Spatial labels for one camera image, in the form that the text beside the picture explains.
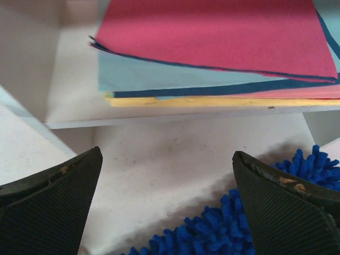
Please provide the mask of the blue microfiber duster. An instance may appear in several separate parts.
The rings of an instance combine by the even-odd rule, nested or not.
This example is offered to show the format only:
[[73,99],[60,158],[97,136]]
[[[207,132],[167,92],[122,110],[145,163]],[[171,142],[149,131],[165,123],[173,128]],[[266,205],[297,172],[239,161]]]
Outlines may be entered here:
[[[339,161],[318,145],[307,157],[297,150],[291,160],[269,166],[339,192]],[[130,254],[256,254],[238,187],[221,198],[219,207],[205,207],[200,216],[165,229],[147,247],[131,248]]]

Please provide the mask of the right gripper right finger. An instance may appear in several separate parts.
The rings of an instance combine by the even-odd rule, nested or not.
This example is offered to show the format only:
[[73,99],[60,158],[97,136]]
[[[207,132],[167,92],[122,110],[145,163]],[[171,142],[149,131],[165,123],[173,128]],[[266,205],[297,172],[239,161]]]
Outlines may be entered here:
[[339,254],[339,192],[236,151],[233,172],[256,254]]

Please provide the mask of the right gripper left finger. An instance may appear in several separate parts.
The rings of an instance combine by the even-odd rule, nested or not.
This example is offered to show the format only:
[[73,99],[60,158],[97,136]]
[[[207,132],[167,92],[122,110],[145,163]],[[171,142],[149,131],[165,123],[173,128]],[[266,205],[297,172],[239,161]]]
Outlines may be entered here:
[[94,147],[1,185],[1,254],[77,254],[103,156]]

